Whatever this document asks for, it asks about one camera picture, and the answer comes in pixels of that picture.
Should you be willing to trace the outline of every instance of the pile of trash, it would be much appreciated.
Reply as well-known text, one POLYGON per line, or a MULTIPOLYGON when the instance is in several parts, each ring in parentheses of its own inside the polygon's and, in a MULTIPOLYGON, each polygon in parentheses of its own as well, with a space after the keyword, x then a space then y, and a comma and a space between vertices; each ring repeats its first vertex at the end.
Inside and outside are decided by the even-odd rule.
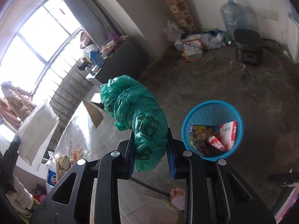
POLYGON ((177 50, 183 51, 185 61, 199 60, 203 50, 218 49, 225 46, 225 32, 217 28, 204 29, 201 33, 187 35, 179 23, 168 21, 163 30, 165 38, 174 44, 177 50))
POLYGON ((87 32, 81 33, 81 62, 78 66, 80 71, 88 71, 92 75, 103 67, 106 61, 113 55, 113 53, 122 45, 123 41, 128 38, 128 35, 118 36, 113 31, 109 35, 109 39, 101 46, 101 49, 93 42, 87 32))
POLYGON ((236 137, 237 121, 223 125, 192 125, 190 129, 190 143, 201 155, 215 156, 229 151, 236 137))

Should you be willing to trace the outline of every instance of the window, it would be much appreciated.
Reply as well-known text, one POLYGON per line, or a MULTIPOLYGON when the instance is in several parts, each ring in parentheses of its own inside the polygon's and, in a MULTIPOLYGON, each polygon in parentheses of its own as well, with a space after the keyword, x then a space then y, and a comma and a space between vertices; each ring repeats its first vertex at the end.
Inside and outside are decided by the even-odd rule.
MULTIPOLYGON (((63 0, 46 0, 13 38, 1 61, 0 82, 32 92, 37 105, 50 99, 80 58, 81 30, 63 0)), ((11 141, 9 131, 0 125, 0 134, 11 141)))

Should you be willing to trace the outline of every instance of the bottle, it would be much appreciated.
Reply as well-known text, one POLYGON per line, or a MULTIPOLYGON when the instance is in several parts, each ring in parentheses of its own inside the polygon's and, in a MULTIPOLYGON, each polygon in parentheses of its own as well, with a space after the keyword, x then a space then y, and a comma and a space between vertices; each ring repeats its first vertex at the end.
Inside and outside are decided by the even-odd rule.
POLYGON ((121 41, 121 39, 119 38, 118 34, 115 31, 113 31, 109 35, 109 37, 111 38, 111 40, 113 40, 115 42, 115 44, 118 44, 121 41))
POLYGON ((228 3, 221 7, 220 13, 229 38, 234 39, 236 29, 248 29, 245 9, 242 5, 235 3, 233 0, 228 0, 228 3))
POLYGON ((54 188, 56 185, 56 164, 53 156, 50 157, 49 161, 46 163, 49 165, 48 177, 46 182, 46 191, 47 194, 54 188))

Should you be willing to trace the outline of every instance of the green plastic bag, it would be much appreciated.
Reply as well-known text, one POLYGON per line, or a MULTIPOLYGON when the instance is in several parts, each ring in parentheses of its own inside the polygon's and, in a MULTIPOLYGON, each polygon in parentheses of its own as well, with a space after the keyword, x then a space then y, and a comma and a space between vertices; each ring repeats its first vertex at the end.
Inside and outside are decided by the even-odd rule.
POLYGON ((136 171, 154 169, 165 154, 168 129, 156 98, 140 82, 124 75, 101 86, 101 102, 119 130, 133 130, 136 171))

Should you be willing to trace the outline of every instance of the snack wrapper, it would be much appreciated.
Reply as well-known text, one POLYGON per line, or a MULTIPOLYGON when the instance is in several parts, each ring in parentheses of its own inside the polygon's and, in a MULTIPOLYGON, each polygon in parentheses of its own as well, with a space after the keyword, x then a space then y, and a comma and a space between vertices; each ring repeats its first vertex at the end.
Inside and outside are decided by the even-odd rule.
POLYGON ((207 144, 207 139, 214 134, 216 134, 215 126, 192 125, 190 142, 203 156, 216 155, 217 149, 207 144))
POLYGON ((227 148, 227 150, 230 150, 235 143, 236 128, 237 121, 231 121, 220 125, 220 142, 227 148))
POLYGON ((210 136, 208 138, 208 142, 215 148, 219 149, 220 151, 227 151, 227 148, 222 145, 222 143, 217 139, 215 136, 210 136))
POLYGON ((231 121, 223 125, 192 125, 190 143, 201 155, 213 156, 230 150, 235 142, 237 122, 231 121))

